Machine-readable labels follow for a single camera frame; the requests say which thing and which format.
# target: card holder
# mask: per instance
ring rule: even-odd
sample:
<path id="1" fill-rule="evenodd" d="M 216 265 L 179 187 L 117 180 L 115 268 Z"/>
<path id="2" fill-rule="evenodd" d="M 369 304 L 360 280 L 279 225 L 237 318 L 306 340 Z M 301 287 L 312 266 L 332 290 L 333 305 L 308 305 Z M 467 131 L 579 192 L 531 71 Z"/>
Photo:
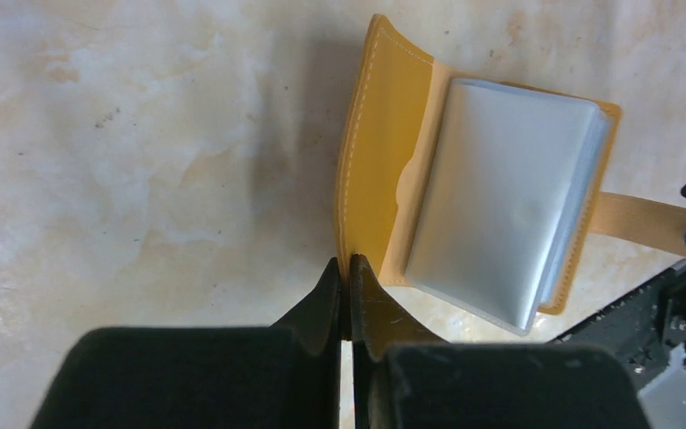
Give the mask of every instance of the card holder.
<path id="1" fill-rule="evenodd" d="M 350 257 L 363 254 L 382 284 L 412 286 L 405 277 L 406 265 L 431 175 L 449 82 L 454 78 L 478 79 L 424 53 L 384 16 L 372 18 L 336 181 L 335 229 L 344 280 Z M 686 208 L 599 190 L 622 111 L 615 104 L 590 101 L 608 117 L 610 127 L 566 247 L 557 286 L 547 305 L 538 308 L 548 314 L 559 314 L 565 307 L 588 232 L 686 257 L 682 239 Z"/>

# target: beige surface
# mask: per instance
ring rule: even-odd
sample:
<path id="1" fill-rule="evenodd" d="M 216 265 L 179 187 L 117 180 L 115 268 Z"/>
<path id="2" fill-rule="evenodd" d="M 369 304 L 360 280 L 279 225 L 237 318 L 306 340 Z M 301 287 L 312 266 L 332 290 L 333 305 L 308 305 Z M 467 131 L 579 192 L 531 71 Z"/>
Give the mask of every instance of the beige surface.
<path id="1" fill-rule="evenodd" d="M 84 331 L 268 324 L 311 289 L 375 12 L 461 70 L 619 103 L 604 190 L 686 206 L 686 1 L 0 1 L 0 427 Z M 590 236 L 527 340 L 673 261 Z M 518 340 L 392 292 L 450 340 Z"/>

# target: tan leather strap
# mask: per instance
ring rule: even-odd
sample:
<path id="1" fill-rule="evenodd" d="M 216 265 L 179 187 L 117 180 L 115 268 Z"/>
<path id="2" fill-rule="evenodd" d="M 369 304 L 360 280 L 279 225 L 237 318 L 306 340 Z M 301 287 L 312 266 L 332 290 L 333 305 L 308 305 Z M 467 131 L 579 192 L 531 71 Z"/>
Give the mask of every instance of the tan leather strap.
<path id="1" fill-rule="evenodd" d="M 686 257 L 686 208 L 599 192 L 588 231 Z"/>

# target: floor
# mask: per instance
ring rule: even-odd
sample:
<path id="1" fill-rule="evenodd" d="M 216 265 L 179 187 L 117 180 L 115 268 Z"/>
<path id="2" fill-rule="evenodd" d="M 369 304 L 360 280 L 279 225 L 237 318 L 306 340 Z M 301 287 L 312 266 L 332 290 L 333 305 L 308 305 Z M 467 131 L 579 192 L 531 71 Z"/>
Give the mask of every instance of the floor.
<path id="1" fill-rule="evenodd" d="M 604 189 L 686 206 L 686 1 L 0 0 L 0 428 L 90 329 L 268 324 L 313 287 L 373 13 L 457 68 L 620 104 Z M 588 237 L 523 339 L 390 292 L 452 341 L 544 341 L 674 260 Z"/>

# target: open wallet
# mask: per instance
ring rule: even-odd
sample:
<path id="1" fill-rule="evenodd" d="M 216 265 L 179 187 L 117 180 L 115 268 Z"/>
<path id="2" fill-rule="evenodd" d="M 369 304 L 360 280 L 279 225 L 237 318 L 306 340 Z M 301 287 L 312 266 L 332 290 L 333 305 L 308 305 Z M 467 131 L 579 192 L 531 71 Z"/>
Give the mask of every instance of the open wallet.
<path id="1" fill-rule="evenodd" d="M 518 334 L 566 305 L 585 236 L 686 257 L 686 208 L 599 190 L 618 105 L 484 79 L 372 18 L 340 149 L 335 228 L 383 285 Z"/>

